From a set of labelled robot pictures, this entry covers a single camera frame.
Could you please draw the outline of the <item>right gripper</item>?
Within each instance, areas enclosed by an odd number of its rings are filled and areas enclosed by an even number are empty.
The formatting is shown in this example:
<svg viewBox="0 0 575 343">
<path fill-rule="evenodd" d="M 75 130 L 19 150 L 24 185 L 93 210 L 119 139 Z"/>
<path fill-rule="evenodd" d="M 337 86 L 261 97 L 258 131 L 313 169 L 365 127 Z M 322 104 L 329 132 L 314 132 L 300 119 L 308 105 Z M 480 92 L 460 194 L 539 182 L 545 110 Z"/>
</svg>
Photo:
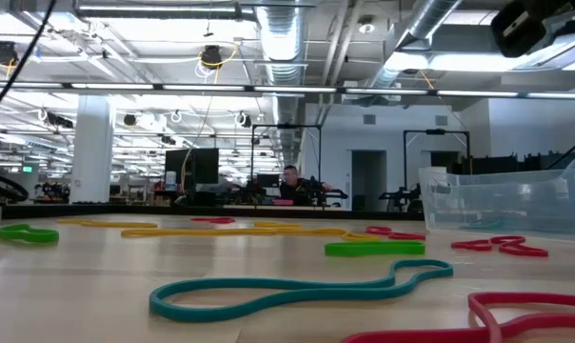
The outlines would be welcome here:
<svg viewBox="0 0 575 343">
<path fill-rule="evenodd" d="M 521 57 L 575 34 L 575 0 L 514 0 L 491 21 L 504 57 Z"/>
</svg>

